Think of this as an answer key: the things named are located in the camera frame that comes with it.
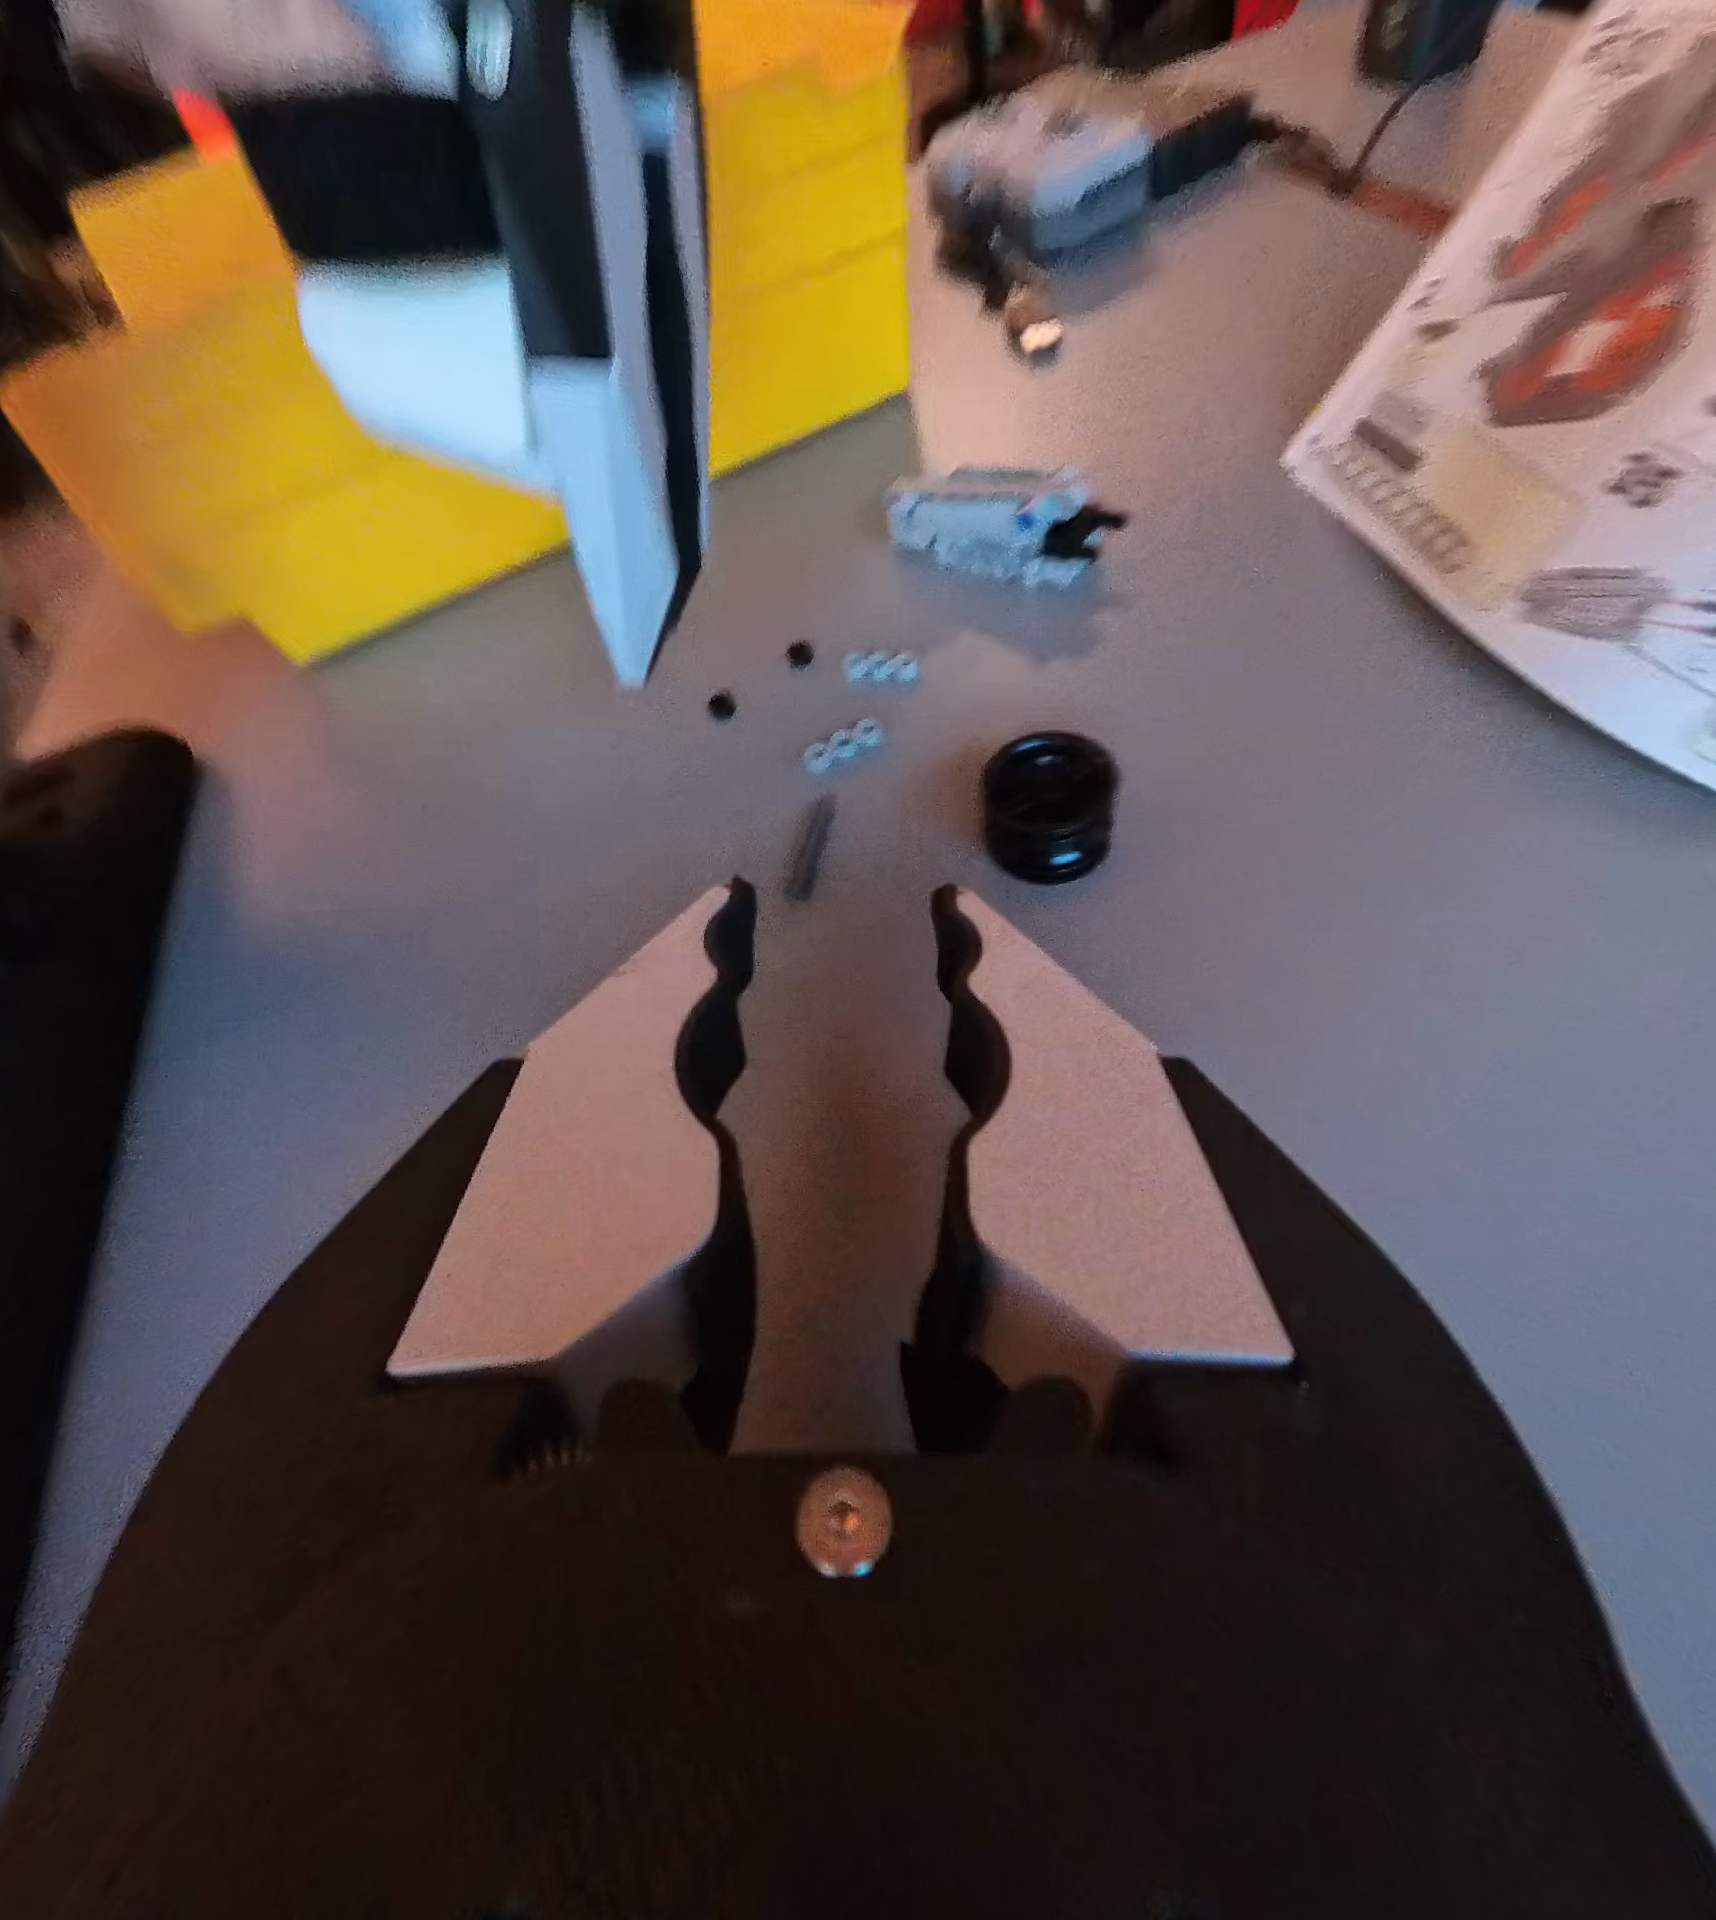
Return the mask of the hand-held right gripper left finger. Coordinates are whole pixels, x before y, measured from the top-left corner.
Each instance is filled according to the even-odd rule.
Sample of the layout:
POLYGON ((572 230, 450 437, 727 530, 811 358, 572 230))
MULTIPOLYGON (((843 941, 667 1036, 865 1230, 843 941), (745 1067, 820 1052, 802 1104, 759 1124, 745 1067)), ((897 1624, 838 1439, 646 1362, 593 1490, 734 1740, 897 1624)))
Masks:
POLYGON ((620 1383, 734 1439, 757 1252, 726 1099, 746 1071, 757 892, 704 892, 515 1058, 388 1380, 535 1379, 576 1427, 620 1383))

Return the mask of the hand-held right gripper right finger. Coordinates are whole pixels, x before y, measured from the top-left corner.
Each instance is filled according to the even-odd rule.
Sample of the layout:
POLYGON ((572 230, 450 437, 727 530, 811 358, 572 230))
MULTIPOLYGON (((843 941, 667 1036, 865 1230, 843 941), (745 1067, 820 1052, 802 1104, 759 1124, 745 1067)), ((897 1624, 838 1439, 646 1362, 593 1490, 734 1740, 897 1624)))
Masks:
POLYGON ((922 1455, 990 1445, 1069 1383, 1106 1425, 1165 1364, 1280 1374, 1293 1343, 1149 1036, 978 894, 931 900, 945 1149, 934 1268, 899 1349, 922 1455))

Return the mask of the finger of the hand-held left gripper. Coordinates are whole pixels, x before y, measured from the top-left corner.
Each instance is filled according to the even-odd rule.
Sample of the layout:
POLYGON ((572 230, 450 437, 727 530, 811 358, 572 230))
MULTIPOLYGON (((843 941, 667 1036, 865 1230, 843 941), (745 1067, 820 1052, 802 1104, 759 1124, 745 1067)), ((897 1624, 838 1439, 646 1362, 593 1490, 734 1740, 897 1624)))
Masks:
POLYGON ((542 457, 613 677, 647 683, 708 538, 707 184, 694 80, 567 27, 608 351, 532 367, 542 457))

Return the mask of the yellow plastic bin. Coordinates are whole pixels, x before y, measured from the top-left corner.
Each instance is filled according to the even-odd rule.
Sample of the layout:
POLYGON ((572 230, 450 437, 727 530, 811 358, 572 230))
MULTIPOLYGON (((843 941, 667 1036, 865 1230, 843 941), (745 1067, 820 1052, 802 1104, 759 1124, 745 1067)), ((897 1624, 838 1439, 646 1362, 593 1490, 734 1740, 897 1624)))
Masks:
MULTIPOLYGON (((762 463, 910 383, 903 5, 694 5, 708 464, 762 463)), ((383 451, 300 338, 244 158, 195 149, 71 195, 117 320, 0 380, 7 419, 176 629, 289 659, 562 548, 558 505, 383 451)))

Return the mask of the black toy wheel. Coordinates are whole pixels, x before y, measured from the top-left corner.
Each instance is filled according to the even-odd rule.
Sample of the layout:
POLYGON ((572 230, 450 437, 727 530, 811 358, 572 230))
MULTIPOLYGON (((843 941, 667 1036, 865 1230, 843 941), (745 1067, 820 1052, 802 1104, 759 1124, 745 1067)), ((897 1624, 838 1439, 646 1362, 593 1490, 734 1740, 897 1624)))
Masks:
POLYGON ((981 770, 981 828, 990 861, 1031 886, 1063 886, 1110 855, 1121 777, 1083 734, 1027 734, 981 770))

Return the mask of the grey toy brick assembly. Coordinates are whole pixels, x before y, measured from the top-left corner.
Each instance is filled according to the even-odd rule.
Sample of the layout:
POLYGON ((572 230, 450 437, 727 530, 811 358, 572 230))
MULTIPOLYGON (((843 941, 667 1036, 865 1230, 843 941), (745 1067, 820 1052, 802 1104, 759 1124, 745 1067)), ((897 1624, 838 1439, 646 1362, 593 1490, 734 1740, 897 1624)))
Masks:
POLYGON ((892 545, 949 573, 1021 589, 1069 589, 1130 517, 1073 466, 960 466, 903 477, 883 491, 892 545))

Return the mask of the grey toy remote control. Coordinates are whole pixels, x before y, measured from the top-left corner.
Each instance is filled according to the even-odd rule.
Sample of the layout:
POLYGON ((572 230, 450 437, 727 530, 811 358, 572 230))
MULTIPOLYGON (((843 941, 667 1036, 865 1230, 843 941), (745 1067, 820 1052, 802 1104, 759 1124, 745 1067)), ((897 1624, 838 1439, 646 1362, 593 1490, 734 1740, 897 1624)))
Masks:
POLYGON ((1024 89, 928 140, 924 195, 949 226, 1048 265, 1136 226, 1152 207, 1152 161, 1134 111, 1024 89))

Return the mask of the open instruction booklet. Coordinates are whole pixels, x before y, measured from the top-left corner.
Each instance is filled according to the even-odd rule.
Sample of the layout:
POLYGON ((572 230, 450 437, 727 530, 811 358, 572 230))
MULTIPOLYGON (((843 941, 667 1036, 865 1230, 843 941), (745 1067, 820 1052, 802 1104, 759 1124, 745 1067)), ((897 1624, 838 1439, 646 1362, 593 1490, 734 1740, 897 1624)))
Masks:
POLYGON ((1598 5, 1305 418, 1293 483, 1716 794, 1716 5, 1598 5))

